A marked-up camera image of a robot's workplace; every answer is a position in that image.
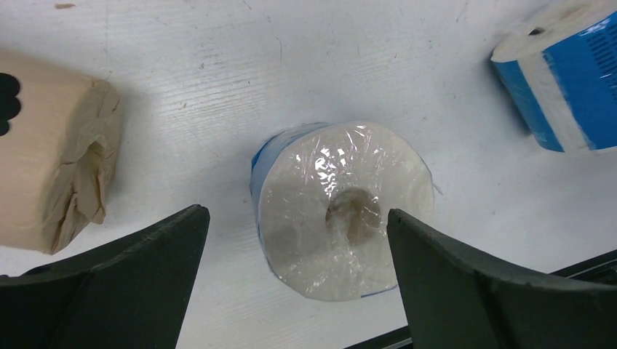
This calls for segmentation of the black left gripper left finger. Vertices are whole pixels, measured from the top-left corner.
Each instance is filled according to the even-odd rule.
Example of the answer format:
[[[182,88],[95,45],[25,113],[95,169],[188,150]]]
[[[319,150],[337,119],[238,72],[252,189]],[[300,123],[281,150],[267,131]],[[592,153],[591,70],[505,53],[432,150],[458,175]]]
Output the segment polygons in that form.
[[[174,348],[210,213],[189,206],[73,257],[1,277],[3,348]]]

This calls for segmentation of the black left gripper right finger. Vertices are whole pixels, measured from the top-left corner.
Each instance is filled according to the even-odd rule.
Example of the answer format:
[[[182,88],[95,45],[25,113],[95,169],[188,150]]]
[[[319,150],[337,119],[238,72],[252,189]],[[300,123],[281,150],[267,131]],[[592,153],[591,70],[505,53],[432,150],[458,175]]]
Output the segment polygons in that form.
[[[515,265],[400,209],[387,234],[414,348],[616,346],[616,285]]]

